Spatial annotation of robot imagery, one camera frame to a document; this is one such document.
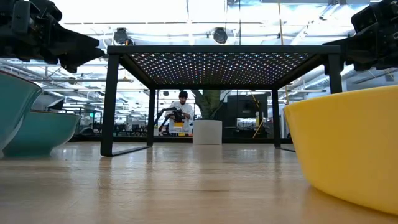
desk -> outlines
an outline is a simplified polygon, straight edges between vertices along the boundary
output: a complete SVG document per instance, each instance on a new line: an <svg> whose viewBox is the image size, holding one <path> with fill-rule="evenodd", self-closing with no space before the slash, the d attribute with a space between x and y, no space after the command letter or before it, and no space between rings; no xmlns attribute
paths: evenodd
<svg viewBox="0 0 398 224"><path fill-rule="evenodd" d="M142 45L109 46L101 155L117 156L152 147L113 152L113 124L119 64L149 89L148 127L154 126L156 90L270 90L274 122L279 123L278 89L324 64L331 93L342 92L339 45ZM280 126L274 125L280 148Z"/></svg>

yellow bowl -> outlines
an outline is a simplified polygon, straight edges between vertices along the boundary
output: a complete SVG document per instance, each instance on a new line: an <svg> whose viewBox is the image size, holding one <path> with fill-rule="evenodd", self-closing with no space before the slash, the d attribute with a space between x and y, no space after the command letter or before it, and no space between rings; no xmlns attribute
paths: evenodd
<svg viewBox="0 0 398 224"><path fill-rule="evenodd" d="M398 215L398 85L305 100L284 111L314 187Z"/></svg>

wooden floor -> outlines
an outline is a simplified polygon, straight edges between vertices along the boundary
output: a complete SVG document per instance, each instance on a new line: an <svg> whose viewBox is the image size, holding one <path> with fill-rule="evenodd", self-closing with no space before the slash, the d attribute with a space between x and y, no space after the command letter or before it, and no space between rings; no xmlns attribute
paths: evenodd
<svg viewBox="0 0 398 224"><path fill-rule="evenodd" d="M315 190L295 153L271 145L156 144L114 158L99 146L1 160L0 223L398 223Z"/></svg>

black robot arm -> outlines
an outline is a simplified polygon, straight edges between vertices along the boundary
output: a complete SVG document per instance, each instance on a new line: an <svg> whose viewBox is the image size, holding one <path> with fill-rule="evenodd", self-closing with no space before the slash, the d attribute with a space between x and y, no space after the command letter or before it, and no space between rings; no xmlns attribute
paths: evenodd
<svg viewBox="0 0 398 224"><path fill-rule="evenodd" d="M168 115L166 116L166 118L164 119L163 123L159 126L159 131L162 130L163 125L166 123L167 120L169 120L169 118L170 118L171 116L174 116L174 117L175 117L176 122L183 122L184 119L185 119L184 115L182 114L182 110L181 110L181 109L177 109L176 107L171 107L171 108L162 109L159 113L157 113L157 117L156 117L156 120L155 120L155 124L157 124L157 121L159 120L159 118L162 116L162 114L163 114L165 111L173 111L173 113L168 114Z"/></svg>
<svg viewBox="0 0 398 224"><path fill-rule="evenodd" d="M70 73L105 53L100 41L63 28L62 12L49 0L0 1L0 58L58 64Z"/></svg>
<svg viewBox="0 0 398 224"><path fill-rule="evenodd" d="M351 18L354 36L325 43L341 46L340 70L343 63L354 70L384 70L398 67L398 2L382 0L370 4Z"/></svg>

person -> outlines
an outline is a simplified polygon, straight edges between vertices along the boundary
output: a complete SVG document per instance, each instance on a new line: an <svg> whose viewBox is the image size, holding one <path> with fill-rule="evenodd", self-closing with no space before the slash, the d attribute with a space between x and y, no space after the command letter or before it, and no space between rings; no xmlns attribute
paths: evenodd
<svg viewBox="0 0 398 224"><path fill-rule="evenodd" d="M185 121L184 121L182 129L183 129L183 132L185 132L187 134L187 133L189 133L189 130L190 130L190 127L189 127L190 120L193 119L193 109L192 109L192 106L187 103L188 93L186 91L181 91L178 97L180 98L180 101L174 101L170 105L170 107L176 107L177 109L182 110L182 114L185 117ZM165 117L167 115L169 115L170 113L172 113L172 111L168 111L165 114ZM169 132L171 135L177 135L176 130L174 130L174 126L175 126L174 121L175 121L174 115L170 116Z"/></svg>

